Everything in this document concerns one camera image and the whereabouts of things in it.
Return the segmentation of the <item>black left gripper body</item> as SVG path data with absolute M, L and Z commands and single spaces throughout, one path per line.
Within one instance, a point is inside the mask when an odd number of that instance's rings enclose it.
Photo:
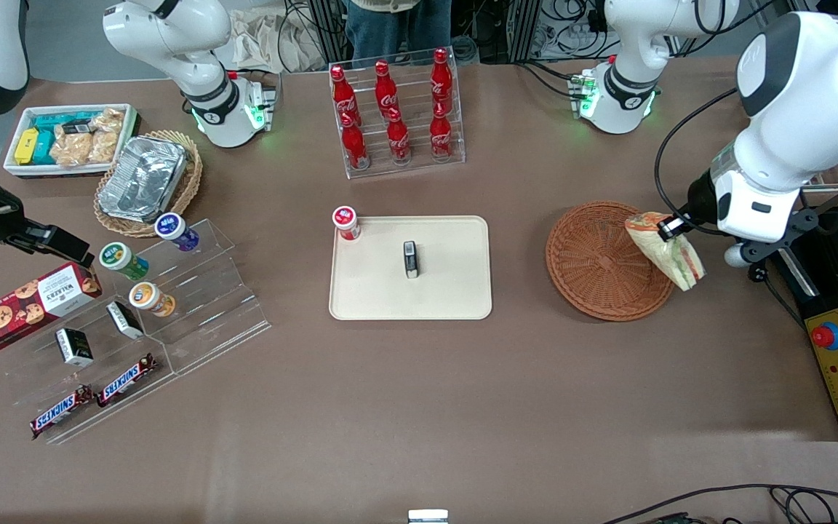
M 686 222 L 690 228 L 705 229 L 707 223 L 717 223 L 718 205 L 710 170 L 689 185 L 686 199 Z

